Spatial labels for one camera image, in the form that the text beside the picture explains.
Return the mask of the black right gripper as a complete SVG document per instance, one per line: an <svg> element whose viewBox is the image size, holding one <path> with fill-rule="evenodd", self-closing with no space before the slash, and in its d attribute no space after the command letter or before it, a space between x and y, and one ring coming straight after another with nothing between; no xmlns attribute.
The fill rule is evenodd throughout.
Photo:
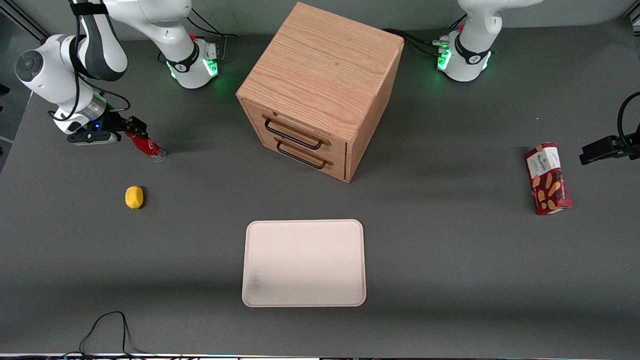
<svg viewBox="0 0 640 360"><path fill-rule="evenodd" d="M98 118L90 120L80 128L80 133L87 132L109 132L113 133L116 141L121 142L124 137L130 134L147 138L147 125L136 116L128 117L126 120L121 116L121 112L103 112Z"/></svg>

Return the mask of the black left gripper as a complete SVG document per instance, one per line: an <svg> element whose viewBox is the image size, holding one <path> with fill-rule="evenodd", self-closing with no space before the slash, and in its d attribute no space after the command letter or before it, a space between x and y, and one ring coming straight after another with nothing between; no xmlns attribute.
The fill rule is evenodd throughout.
<svg viewBox="0 0 640 360"><path fill-rule="evenodd" d="M597 149L583 148L579 160L582 166L608 158L628 157L631 161L640 159L640 134L631 133L618 136L606 136L594 142Z"/></svg>

